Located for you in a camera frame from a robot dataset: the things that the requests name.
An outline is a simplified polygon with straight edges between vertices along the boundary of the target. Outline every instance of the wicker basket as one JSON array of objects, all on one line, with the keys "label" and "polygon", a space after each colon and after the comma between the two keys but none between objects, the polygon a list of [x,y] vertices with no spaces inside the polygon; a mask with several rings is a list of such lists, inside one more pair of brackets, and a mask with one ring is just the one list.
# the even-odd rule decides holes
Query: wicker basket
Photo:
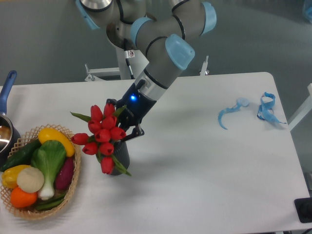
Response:
[{"label": "wicker basket", "polygon": [[[46,126],[41,126],[41,127],[36,127],[35,129],[31,129],[29,132],[26,132],[25,135],[22,135],[21,138],[18,139],[17,143],[14,144],[14,147],[12,148],[9,157],[16,151],[18,151],[22,146],[26,145],[27,143],[35,140],[38,137],[38,133],[41,129],[43,128],[54,128],[57,129],[58,131],[62,132],[65,136],[67,136],[69,139],[74,135],[69,129],[66,129],[60,125],[46,125]],[[75,155],[74,155],[74,176],[72,179],[72,183],[69,186],[69,188],[66,191],[66,195],[64,198],[64,201],[59,204],[57,207],[48,210],[48,211],[42,211],[38,212],[34,209],[33,206],[24,208],[24,209],[16,209],[12,206],[10,202],[10,195],[12,189],[5,188],[3,186],[0,187],[0,196],[1,199],[3,200],[3,203],[5,204],[6,209],[12,213],[14,216],[21,217],[26,220],[38,220],[38,219],[43,219],[46,217],[49,217],[51,215],[56,214],[59,210],[61,210],[67,202],[71,199],[77,182],[78,182],[78,176],[80,173],[80,165],[81,165],[81,153],[80,153],[80,147],[78,145],[75,146]],[[55,196],[64,193],[64,191],[58,191],[55,190]]]}]

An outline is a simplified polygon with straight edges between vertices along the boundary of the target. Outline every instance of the red tulip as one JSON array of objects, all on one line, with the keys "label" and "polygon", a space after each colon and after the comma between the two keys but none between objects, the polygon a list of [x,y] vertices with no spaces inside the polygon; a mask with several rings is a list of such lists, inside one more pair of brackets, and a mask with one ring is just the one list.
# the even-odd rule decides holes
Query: red tulip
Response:
[{"label": "red tulip", "polygon": [[111,137],[113,140],[120,140],[123,139],[126,136],[126,132],[119,128],[119,127],[114,127],[111,129]]},{"label": "red tulip", "polygon": [[111,157],[104,157],[101,161],[101,169],[105,174],[111,174],[113,172],[115,163]]},{"label": "red tulip", "polygon": [[88,143],[88,138],[89,136],[86,133],[77,133],[71,138],[71,140],[74,144],[85,145]]},{"label": "red tulip", "polygon": [[97,122],[101,122],[103,119],[103,112],[101,109],[97,106],[91,106],[91,120],[95,120]]},{"label": "red tulip", "polygon": [[95,133],[95,138],[97,142],[108,142],[111,139],[111,133],[107,129],[101,129],[97,133]]},{"label": "red tulip", "polygon": [[103,143],[103,144],[100,145],[99,151],[102,154],[108,156],[108,155],[111,155],[114,152],[114,146],[113,146],[113,144],[111,144],[109,142],[106,142],[106,143]]},{"label": "red tulip", "polygon": [[115,107],[111,103],[107,103],[104,107],[105,117],[111,116],[115,112]]},{"label": "red tulip", "polygon": [[116,116],[108,116],[102,121],[102,128],[111,130],[113,127],[116,126],[117,117]]},{"label": "red tulip", "polygon": [[102,129],[101,123],[96,120],[90,120],[88,122],[88,128],[91,133],[97,133],[99,130]]},{"label": "red tulip", "polygon": [[83,148],[82,151],[87,155],[95,155],[98,152],[98,144],[95,142],[87,143]]}]

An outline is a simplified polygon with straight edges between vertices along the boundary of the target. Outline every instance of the saucepan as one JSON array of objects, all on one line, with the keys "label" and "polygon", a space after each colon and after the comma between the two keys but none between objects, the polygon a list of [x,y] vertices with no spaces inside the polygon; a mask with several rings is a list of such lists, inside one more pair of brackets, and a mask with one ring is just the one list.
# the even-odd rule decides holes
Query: saucepan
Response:
[{"label": "saucepan", "polygon": [[9,72],[0,93],[0,167],[6,162],[14,143],[20,138],[19,132],[6,116],[7,100],[16,76],[16,71]]}]

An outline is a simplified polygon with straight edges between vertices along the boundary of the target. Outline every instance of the pot handle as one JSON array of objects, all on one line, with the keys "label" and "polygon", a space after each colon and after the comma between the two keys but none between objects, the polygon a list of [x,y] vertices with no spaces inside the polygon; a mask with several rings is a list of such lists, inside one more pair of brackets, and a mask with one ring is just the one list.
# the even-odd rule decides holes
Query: pot handle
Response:
[{"label": "pot handle", "polygon": [[6,103],[17,74],[18,73],[16,71],[10,71],[8,77],[5,80],[0,93],[0,114],[6,114]]}]

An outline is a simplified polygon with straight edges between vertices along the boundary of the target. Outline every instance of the blue led light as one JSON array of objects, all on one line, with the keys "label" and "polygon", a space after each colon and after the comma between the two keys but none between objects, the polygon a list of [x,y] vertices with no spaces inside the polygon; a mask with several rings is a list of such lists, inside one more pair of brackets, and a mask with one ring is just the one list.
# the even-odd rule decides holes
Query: blue led light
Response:
[{"label": "blue led light", "polygon": [[130,98],[131,98],[132,101],[136,101],[137,100],[136,96],[134,96],[134,95],[131,95]]}]

